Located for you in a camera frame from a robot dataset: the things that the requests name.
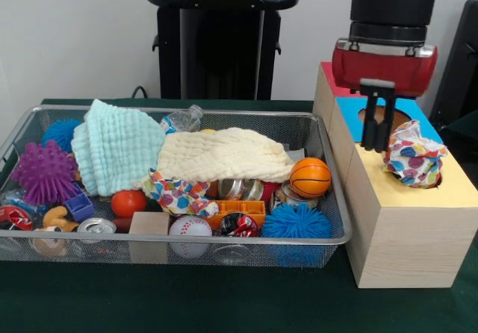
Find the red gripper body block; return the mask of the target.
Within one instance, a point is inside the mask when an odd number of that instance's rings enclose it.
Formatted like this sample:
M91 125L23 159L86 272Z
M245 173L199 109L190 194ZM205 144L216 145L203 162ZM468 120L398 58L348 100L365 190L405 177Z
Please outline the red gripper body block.
M339 87L357 90L362 79L371 79L394 83L395 92L401 96L422 96L429 87L437 59L436 47L419 57L335 49L332 73Z

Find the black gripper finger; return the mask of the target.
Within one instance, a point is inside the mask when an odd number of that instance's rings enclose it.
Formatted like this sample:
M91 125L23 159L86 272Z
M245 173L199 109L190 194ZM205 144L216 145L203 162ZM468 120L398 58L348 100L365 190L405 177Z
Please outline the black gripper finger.
M367 95L367 106L365 108L363 132L362 132L362 138L361 138L361 146L365 150L372 150L375 147L376 126L377 126L375 113L376 113L377 99L378 99L378 96L376 93L371 93Z
M394 94L385 98L383 121L377 125L376 152L384 152L388 149L391 127L394 121Z

